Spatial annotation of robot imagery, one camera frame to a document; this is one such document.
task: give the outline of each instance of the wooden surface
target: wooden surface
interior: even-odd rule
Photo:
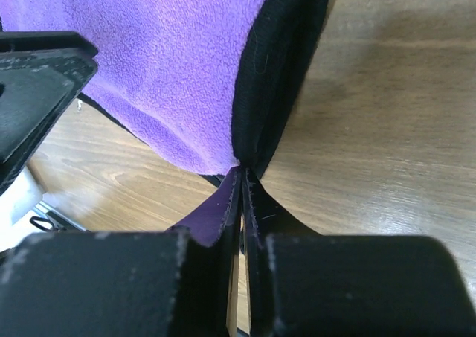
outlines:
[[[335,0],[264,185],[323,234],[441,239],[475,298],[475,75],[475,0]],[[32,167],[51,204],[97,230],[164,229],[213,192],[87,106]]]

